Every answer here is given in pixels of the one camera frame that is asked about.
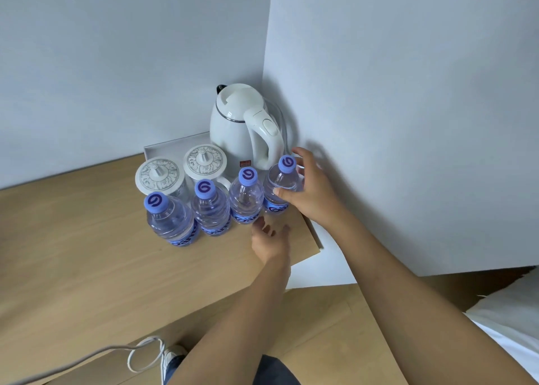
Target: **wooden desk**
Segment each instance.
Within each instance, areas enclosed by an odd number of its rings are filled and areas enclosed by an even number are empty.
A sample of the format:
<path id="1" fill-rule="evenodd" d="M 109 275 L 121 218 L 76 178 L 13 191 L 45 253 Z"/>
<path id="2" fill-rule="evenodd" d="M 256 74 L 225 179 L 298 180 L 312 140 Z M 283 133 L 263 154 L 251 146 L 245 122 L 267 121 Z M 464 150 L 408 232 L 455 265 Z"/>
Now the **wooden desk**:
<path id="1" fill-rule="evenodd" d="M 239 291 L 259 272 L 248 226 L 201 234 L 184 249 L 156 236 L 134 182 L 143 161 L 137 155 L 0 191 L 0 384 L 130 343 Z M 276 226 L 285 222 L 293 263 L 319 252 L 294 207 Z"/>

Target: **electric kettle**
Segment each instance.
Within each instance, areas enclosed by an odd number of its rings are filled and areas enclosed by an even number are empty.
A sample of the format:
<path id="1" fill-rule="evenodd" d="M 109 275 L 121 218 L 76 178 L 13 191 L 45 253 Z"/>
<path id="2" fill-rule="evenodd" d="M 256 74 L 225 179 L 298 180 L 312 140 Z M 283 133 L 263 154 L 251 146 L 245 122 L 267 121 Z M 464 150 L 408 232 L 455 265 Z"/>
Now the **electric kettle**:
<path id="1" fill-rule="evenodd" d="M 246 84 L 220 85 L 210 119 L 210 140 L 225 151 L 226 173 L 243 167 L 269 170 L 285 149 L 281 130 L 268 114 L 264 98 Z"/>

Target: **shoe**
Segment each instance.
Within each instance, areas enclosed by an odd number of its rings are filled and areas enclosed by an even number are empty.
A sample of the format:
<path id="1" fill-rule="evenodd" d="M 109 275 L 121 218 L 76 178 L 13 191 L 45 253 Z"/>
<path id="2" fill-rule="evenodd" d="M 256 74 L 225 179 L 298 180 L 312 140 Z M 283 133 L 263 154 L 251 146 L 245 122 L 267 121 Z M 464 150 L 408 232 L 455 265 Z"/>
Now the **shoe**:
<path id="1" fill-rule="evenodd" d="M 165 385 L 166 369 L 168 368 L 170 361 L 172 361 L 178 355 L 186 356 L 187 350 L 181 345 L 173 345 L 166 348 L 163 356 L 161 357 L 161 385 Z"/>

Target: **water bottle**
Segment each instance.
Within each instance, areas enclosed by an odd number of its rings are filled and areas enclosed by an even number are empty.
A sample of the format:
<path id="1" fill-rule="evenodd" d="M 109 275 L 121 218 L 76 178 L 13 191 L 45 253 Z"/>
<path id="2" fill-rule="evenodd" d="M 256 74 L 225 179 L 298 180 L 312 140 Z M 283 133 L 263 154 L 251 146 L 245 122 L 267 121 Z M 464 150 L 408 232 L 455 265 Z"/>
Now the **water bottle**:
<path id="1" fill-rule="evenodd" d="M 229 191 L 232 217 L 241 224 L 253 223 L 262 209 L 263 201 L 264 187 L 258 179 L 257 170 L 241 168 Z"/>
<path id="2" fill-rule="evenodd" d="M 279 163 L 271 167 L 264 179 L 264 207 L 270 213 L 277 214 L 286 210 L 288 202 L 274 194 L 273 188 L 292 191 L 301 188 L 300 176 L 296 172 L 296 159 L 292 155 L 281 156 Z"/>
<path id="3" fill-rule="evenodd" d="M 200 228 L 210 236 L 219 236 L 230 228 L 229 199 L 212 180 L 201 179 L 195 184 L 195 197 L 191 204 Z"/>
<path id="4" fill-rule="evenodd" d="M 193 211 L 179 200 L 161 192 L 150 193 L 144 199 L 148 224 L 154 232 L 174 246 L 187 246 L 198 235 Z"/>

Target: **kettle button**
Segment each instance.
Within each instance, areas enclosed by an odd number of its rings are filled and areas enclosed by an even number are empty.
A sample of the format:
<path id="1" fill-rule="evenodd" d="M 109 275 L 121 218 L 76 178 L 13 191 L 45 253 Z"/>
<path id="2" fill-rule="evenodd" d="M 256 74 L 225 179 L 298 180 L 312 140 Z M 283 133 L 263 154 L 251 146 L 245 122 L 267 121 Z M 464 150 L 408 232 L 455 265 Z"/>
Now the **kettle button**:
<path id="1" fill-rule="evenodd" d="M 273 123 L 272 120 L 265 119 L 264 121 L 262 121 L 262 124 L 264 125 L 264 128 L 266 128 L 266 131 L 268 131 L 268 134 L 271 136 L 276 136 L 279 132 L 277 126 Z"/>

